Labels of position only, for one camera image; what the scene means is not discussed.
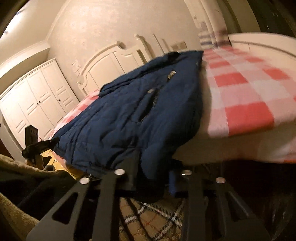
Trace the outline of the navy blue quilted jacket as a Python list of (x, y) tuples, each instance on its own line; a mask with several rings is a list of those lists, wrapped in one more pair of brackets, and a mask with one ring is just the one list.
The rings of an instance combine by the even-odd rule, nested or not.
[(92, 104), (55, 133), (54, 153), (97, 178), (135, 160), (134, 197), (156, 202), (173, 154), (200, 127), (202, 57), (202, 51), (170, 52), (104, 85)]

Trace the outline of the beige fleece sleeve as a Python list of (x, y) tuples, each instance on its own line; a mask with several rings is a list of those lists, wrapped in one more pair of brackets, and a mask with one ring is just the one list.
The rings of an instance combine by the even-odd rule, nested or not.
[(25, 240), (72, 188), (66, 171), (45, 171), (1, 155), (1, 240)]

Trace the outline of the white wardrobe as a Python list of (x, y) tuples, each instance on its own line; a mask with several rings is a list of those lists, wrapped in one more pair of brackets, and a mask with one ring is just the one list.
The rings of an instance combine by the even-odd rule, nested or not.
[(29, 71), (1, 95), (1, 112), (17, 144), (25, 147), (25, 128), (33, 125), (39, 139), (47, 140), (54, 128), (79, 103), (56, 59)]

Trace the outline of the plaid pants leg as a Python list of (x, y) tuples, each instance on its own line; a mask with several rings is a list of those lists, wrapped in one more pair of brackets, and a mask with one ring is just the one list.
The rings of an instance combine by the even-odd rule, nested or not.
[(164, 198), (144, 203), (132, 198), (120, 199), (120, 240), (180, 240), (184, 199)]

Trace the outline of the red white checkered bed cover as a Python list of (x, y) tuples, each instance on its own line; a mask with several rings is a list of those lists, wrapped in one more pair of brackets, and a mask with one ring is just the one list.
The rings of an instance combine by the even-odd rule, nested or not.
[[(226, 47), (203, 51), (200, 85), (200, 127), (172, 158), (188, 164), (233, 159), (295, 162), (293, 75)], [(56, 132), (92, 104), (99, 92), (89, 94)]]

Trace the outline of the white wooden headboard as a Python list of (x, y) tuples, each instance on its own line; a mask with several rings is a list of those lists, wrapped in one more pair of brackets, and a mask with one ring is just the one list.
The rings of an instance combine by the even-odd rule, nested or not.
[(84, 96), (152, 60), (144, 37), (138, 34), (134, 37), (135, 45), (132, 47), (122, 48), (122, 43), (117, 41), (99, 50), (82, 67), (80, 76), (83, 81), (78, 81), (77, 85)]

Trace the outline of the white window sill bench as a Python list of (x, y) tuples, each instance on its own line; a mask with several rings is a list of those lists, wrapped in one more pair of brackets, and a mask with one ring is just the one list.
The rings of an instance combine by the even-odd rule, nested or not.
[(231, 43), (257, 45), (274, 49), (295, 57), (295, 38), (274, 33), (236, 33), (229, 34)]

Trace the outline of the nautical print curtain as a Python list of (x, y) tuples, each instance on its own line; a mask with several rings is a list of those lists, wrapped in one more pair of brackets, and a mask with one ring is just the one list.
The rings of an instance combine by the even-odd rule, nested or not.
[(228, 31), (217, 1), (186, 0), (203, 50), (229, 46)]

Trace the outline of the gold wall socket plate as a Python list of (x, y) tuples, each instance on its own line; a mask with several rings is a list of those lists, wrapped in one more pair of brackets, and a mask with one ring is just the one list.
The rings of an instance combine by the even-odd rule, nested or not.
[(182, 42), (178, 42), (178, 43), (175, 43), (175, 44), (172, 44), (171, 45), (171, 49), (173, 51), (184, 51), (187, 49), (187, 45), (185, 43), (185, 41), (182, 41)]

